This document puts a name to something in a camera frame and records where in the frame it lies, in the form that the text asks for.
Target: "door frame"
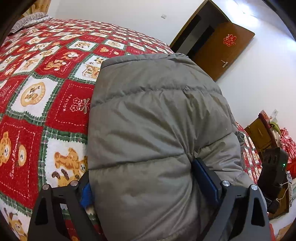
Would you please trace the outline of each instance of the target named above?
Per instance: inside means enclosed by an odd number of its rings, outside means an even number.
[[[177,39],[181,36],[181,34],[183,33],[183,31],[187,28],[187,26],[189,25],[189,23],[194,19],[194,17],[198,14],[198,12],[204,7],[204,5],[210,2],[211,4],[213,4],[213,6],[215,8],[217,8],[223,15],[224,17],[229,21],[230,19],[226,16],[226,14],[212,1],[212,0],[204,0],[200,6],[195,10],[195,12],[191,15],[191,17],[188,19],[188,21],[185,23],[185,25],[181,28],[181,30],[179,31],[179,33],[177,34],[177,36],[174,38],[174,40],[171,42],[170,44],[170,48],[172,48],[172,46],[176,43]]]

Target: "gray puffer jacket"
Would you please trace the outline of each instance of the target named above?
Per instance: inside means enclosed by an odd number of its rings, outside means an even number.
[[[212,211],[191,174],[201,157],[249,187],[218,85],[183,54],[103,62],[91,100],[89,179],[108,241],[196,240]]]

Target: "red door decoration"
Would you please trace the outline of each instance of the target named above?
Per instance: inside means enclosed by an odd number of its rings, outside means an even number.
[[[233,36],[232,34],[229,34],[226,38],[224,38],[223,43],[226,44],[228,47],[235,45],[236,36]]]

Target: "white floor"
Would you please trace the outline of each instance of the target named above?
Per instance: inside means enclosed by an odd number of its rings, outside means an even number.
[[[270,223],[272,224],[272,227],[274,229],[274,234],[277,235],[280,229],[292,223],[295,218],[296,218],[296,199],[293,201],[292,206],[290,207],[288,213],[286,213],[285,215],[279,218],[274,218],[270,220]]]

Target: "cabinet door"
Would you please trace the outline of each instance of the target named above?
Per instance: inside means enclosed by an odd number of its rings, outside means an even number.
[[[222,23],[195,54],[193,61],[217,81],[254,35],[253,32],[234,23]]]

